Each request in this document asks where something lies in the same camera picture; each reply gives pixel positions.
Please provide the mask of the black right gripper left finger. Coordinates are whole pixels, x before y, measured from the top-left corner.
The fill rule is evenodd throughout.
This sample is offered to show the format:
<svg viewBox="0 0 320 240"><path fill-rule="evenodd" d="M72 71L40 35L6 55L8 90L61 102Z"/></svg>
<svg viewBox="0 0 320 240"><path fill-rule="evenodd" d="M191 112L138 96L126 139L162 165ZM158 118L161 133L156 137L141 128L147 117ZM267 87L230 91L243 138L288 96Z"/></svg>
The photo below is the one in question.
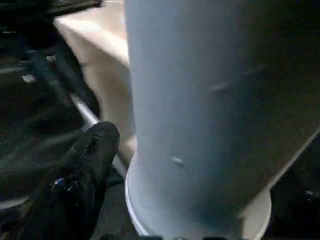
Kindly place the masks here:
<svg viewBox="0 0 320 240"><path fill-rule="evenodd" d="M83 133L24 203L14 238L89 240L119 144L120 133L108 121Z"/></svg>

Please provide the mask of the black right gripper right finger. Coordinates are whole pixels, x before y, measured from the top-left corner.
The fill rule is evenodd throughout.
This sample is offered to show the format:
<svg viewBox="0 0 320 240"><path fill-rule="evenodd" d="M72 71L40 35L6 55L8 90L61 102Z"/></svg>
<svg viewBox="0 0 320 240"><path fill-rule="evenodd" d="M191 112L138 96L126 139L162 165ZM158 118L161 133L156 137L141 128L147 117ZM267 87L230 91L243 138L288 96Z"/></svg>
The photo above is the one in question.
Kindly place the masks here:
<svg viewBox="0 0 320 240"><path fill-rule="evenodd" d="M269 236L282 240L320 238L320 161L297 161L271 190Z"/></svg>

